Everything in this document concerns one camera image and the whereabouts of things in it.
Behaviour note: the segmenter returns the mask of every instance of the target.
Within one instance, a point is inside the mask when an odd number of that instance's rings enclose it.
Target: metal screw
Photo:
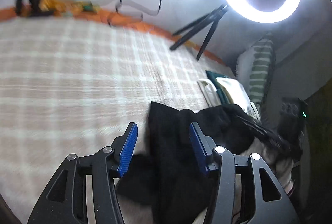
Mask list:
[[[112,151],[113,151],[113,148],[111,148],[110,146],[106,146],[103,148],[104,153],[111,153]]]
[[[225,152],[225,149],[222,146],[216,146],[215,151],[217,153],[223,153],[223,152]]]
[[[251,154],[251,157],[252,157],[253,159],[255,159],[255,160],[259,160],[259,159],[261,158],[261,155],[258,154],[258,153],[252,153],[252,154]]]
[[[68,159],[68,160],[74,160],[74,159],[76,159],[76,155],[75,155],[75,154],[69,154],[69,155],[67,156],[67,159]]]

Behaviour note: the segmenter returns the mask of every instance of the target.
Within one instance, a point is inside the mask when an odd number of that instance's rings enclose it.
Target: blue gripper pad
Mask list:
[[[137,125],[134,122],[130,122],[124,134],[116,137],[112,143],[112,147],[115,149],[114,158],[119,165],[117,171],[120,177],[128,170],[137,141],[137,135]]]
[[[207,175],[209,172],[209,164],[213,162],[213,155],[197,122],[190,124],[189,138],[196,156],[198,167],[204,175]]]

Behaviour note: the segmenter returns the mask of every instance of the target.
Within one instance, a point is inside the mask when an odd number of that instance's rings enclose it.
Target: black stand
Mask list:
[[[206,14],[199,19],[191,22],[190,24],[184,26],[183,28],[179,29],[178,31],[174,32],[173,36],[179,35],[180,33],[192,28],[188,31],[183,37],[178,39],[171,47],[170,50],[175,50],[180,45],[184,44],[187,40],[189,40],[192,36],[200,32],[202,29],[206,28],[209,24],[213,23],[205,40],[196,56],[196,60],[198,61],[203,54],[206,46],[208,45],[215,29],[217,28],[219,20],[224,16],[224,14],[229,10],[229,6],[222,5],[216,9],[214,9],[210,14]]]

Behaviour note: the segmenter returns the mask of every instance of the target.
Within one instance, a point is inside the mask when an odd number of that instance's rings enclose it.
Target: black cloth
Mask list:
[[[198,168],[189,140],[189,126],[198,122],[233,154],[249,148],[253,135],[237,117],[251,120],[238,105],[207,108],[197,114],[152,102],[148,116],[150,155],[134,155],[127,173],[117,185],[117,194],[142,205],[152,205],[157,224],[191,224],[209,205],[215,185]]]

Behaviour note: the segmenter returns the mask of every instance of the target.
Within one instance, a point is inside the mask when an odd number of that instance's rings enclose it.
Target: plaid bedsheet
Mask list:
[[[228,67],[170,45],[65,18],[0,24],[0,193],[23,223],[68,154],[94,154],[131,121],[135,151],[144,151],[151,101],[199,111],[208,107],[196,83],[205,70],[233,77]],[[151,223],[149,209],[120,206],[126,223]]]

